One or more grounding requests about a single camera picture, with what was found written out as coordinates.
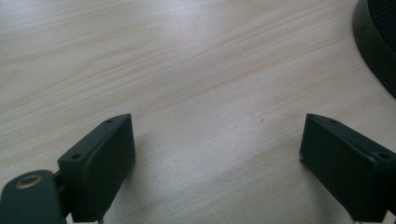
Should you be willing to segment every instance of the wood grain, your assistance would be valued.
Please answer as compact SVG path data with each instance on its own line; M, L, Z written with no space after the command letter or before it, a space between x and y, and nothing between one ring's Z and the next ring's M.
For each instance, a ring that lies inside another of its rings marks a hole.
M131 113L106 223L352 223L298 151L306 113L396 148L356 3L0 0L0 188Z

